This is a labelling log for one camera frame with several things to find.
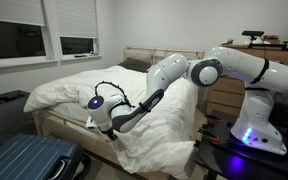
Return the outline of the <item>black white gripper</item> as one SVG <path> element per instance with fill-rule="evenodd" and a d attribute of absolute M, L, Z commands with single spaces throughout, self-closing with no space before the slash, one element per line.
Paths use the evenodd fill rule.
<path fill-rule="evenodd" d="M 110 138 L 110 140 L 116 140 L 117 139 L 117 135 L 113 132 L 112 129 L 106 131 L 105 134 Z"/>

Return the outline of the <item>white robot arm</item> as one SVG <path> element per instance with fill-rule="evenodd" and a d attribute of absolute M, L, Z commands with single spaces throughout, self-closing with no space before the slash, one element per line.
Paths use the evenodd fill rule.
<path fill-rule="evenodd" d="M 278 155 L 287 153 L 282 136 L 268 122 L 274 100 L 272 91 L 288 94 L 288 66 L 235 49 L 214 47 L 201 60 L 176 53 L 154 65 L 147 73 L 147 91 L 138 106 L 124 93 L 92 97 L 87 105 L 92 120 L 111 140 L 116 132 L 130 131 L 161 101 L 170 84 L 183 77 L 198 87 L 209 87 L 227 75 L 245 82 L 246 93 L 231 134 L 244 145 Z"/>

